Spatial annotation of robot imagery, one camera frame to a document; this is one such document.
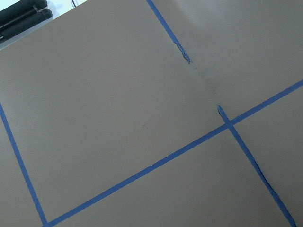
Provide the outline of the small black tripod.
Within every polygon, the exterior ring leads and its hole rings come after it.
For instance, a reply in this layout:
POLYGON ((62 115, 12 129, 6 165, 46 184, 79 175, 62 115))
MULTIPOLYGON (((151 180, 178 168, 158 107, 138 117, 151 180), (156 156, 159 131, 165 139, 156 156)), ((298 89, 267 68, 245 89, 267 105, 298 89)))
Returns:
POLYGON ((53 14, 45 0, 20 0, 0 12, 0 42, 51 19, 53 14))

